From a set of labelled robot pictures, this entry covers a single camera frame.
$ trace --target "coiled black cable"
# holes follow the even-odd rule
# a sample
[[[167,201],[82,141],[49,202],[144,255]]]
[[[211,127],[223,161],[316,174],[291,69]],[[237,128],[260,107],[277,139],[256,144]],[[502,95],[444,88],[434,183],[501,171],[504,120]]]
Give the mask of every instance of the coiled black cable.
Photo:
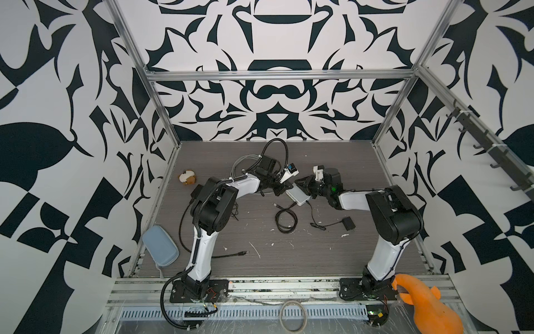
[[[276,227],[278,228],[278,230],[284,234],[289,234],[291,232],[293,232],[295,230],[295,228],[297,227],[297,223],[299,222],[299,219],[297,218],[297,215],[295,214],[295,212],[293,212],[293,210],[291,210],[292,207],[294,207],[297,203],[294,202],[293,204],[291,204],[291,206],[289,208],[283,208],[281,207],[280,205],[278,204],[275,204],[274,206],[279,208],[280,211],[278,211],[276,213],[276,215],[274,215],[274,221],[276,223]],[[287,212],[291,217],[293,217],[293,225],[292,226],[284,226],[284,225],[280,225],[280,223],[278,222],[278,220],[280,219],[280,215],[284,212]]]

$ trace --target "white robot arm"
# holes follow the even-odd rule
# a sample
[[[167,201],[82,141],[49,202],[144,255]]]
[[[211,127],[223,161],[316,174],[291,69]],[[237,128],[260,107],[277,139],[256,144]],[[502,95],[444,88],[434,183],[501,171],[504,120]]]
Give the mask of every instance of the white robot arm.
[[[292,188],[287,180],[299,173],[293,164],[279,172],[273,172],[275,160],[262,156],[249,173],[228,180],[210,178],[195,198],[191,206],[195,239],[191,257],[182,279],[186,296],[201,300],[206,295],[211,274],[211,256],[219,232],[230,218],[233,204],[237,198],[272,188],[276,196]]]
[[[366,296],[373,296],[391,283],[404,249],[423,228],[422,217],[397,185],[381,190],[344,190],[336,168],[315,166],[313,172],[295,182],[307,195],[323,196],[338,210],[371,212],[379,239],[364,268],[361,287]]]

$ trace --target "patterned wallpaper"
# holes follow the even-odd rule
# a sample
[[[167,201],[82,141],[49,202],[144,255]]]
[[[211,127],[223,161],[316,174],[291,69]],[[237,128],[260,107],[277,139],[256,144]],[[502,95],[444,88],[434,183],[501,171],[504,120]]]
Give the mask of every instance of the patterned wallpaper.
[[[534,166],[534,4],[466,0],[427,65]]]
[[[402,79],[159,82],[181,140],[372,139]]]
[[[446,0],[119,0],[148,69],[411,67]]]
[[[428,62],[512,150],[534,165],[529,0],[466,0]],[[534,203],[418,81],[380,147],[423,212],[426,247],[462,301],[499,334],[534,330]]]
[[[2,333],[91,333],[172,151],[101,0],[0,4]]]
[[[119,0],[151,71],[411,68],[446,0]],[[372,139],[393,80],[159,82],[181,140]]]

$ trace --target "power adapter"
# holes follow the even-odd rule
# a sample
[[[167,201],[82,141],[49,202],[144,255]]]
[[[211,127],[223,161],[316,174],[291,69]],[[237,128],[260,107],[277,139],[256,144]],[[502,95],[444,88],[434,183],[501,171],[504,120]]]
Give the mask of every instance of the power adapter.
[[[343,226],[345,226],[345,229],[347,231],[354,230],[354,228],[356,227],[351,217],[345,217],[341,221],[343,222]]]

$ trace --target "orange plastic object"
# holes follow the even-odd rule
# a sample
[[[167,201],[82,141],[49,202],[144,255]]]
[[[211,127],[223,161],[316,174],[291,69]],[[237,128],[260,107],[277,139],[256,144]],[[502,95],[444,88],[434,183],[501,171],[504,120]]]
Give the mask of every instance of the orange plastic object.
[[[393,289],[397,285],[404,287],[408,293],[401,293],[400,298],[413,305],[413,320],[422,334],[462,334],[464,326],[458,314],[439,301],[441,293],[435,286],[429,289],[419,279],[397,274],[393,280]]]

